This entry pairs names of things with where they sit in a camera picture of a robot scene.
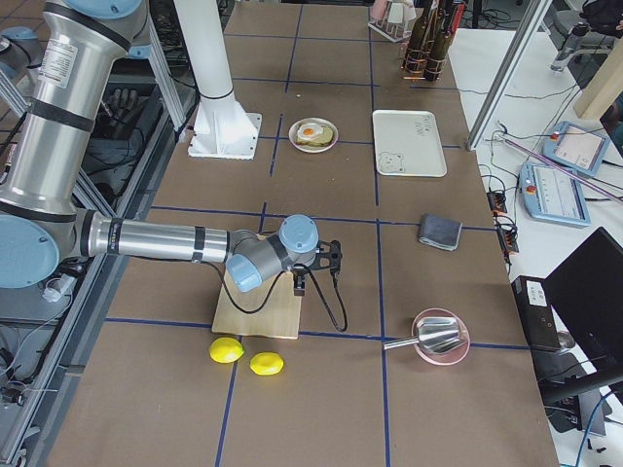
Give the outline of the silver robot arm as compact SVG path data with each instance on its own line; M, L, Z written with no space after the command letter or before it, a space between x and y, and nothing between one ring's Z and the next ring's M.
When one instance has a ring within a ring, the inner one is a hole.
M1 284L23 288L65 259L99 254L222 263L247 292L320 248L315 222L287 217L260 238L248 231L151 224L80 209L72 193L113 63L146 30L144 1L50 1L51 36L11 169L1 187Z
M34 92L44 52L37 35L28 27L1 31L1 71L25 96Z

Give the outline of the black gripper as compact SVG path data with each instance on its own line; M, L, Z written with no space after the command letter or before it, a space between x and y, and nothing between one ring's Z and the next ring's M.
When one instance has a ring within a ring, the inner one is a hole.
M295 270L293 275L293 290L295 297L304 297L306 290L306 273L304 271Z

